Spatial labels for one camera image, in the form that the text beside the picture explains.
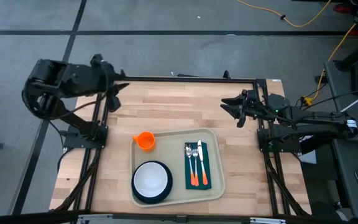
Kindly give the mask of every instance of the knife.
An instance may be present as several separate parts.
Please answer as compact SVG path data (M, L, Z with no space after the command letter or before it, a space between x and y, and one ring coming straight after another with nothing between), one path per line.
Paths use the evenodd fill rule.
M204 169L204 156L203 156L203 147L201 146L201 140L197 142L198 155L200 156L201 168L203 169L203 184L208 185L208 179L206 178L205 169Z

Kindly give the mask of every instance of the beige tray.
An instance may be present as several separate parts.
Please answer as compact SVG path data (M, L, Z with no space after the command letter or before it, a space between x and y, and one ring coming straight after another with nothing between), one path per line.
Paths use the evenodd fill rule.
M176 203L199 202L217 199L222 196L225 183L218 140L212 130L197 128L154 133L154 135L156 138L155 149L152 152L144 153L136 142L131 142L129 170L133 175L136 168L144 162L162 162L171 170L173 177L172 190L165 200L152 205L141 202L132 194L132 201L137 206L146 208ZM208 145L212 188L208 190L187 190L185 185L185 142L197 142L199 139Z

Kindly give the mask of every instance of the silverware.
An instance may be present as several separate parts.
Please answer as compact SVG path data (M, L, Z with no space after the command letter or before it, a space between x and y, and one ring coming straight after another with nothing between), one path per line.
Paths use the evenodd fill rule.
M197 148L198 148L198 154L200 155L201 168L203 169L203 184L208 185L208 179L206 178L205 169L204 169L203 147L201 146L201 140L198 140Z
M196 167L195 167L195 186L198 186L198 174L197 174L197 156L198 156L198 149L193 149L193 156L194 160L196 161Z
M189 144L186 144L185 146L185 151L186 151L186 155L187 157L189 157L189 164L190 164L190 182L192 185L195 185L195 179L194 179L194 175L193 175L193 168L191 166L191 155L193 155L193 151L191 150L191 147Z

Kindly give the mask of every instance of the wooden table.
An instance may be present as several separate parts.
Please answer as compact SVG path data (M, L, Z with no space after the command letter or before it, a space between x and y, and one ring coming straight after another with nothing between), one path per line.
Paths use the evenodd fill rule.
M280 80L267 80L267 86L269 93L284 94ZM92 212L271 216L265 164L257 144L258 123L247 118L245 126L239 129L237 121L219 106L221 98L237 96L243 89L253 87L242 83L131 82L118 95L121 108L108 117L108 142L101 155ZM81 97L77 106L94 99ZM77 115L91 120L92 113L90 106ZM212 129L218 137L226 181L224 195L212 201L153 208L133 204L129 173L132 135L200 127ZM59 206L77 184L84 151L75 149L62 160L50 208ZM290 153L280 155L287 188L310 213L300 163ZM283 213L280 191L275 188L278 209ZM85 206L87 189L86 185L80 208Z

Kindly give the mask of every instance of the green napkin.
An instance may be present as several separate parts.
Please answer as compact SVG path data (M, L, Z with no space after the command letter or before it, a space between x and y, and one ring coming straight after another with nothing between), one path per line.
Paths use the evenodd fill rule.
M197 142L186 142L185 144L189 144L192 149L197 148ZM203 147L203 156L204 156L204 169L205 174L208 179L208 185L203 184L203 168L201 167L200 156L197 156L197 175L198 175L198 187L193 186L191 184L191 177L190 177L190 164L189 158L185 152L185 179L186 179L186 189L193 189L193 190L208 190L211 188L211 173L209 171L209 158L208 158L208 150L206 147L206 143L201 143ZM195 158L193 156L190 157L191 160L191 167L193 168L193 173L195 173Z

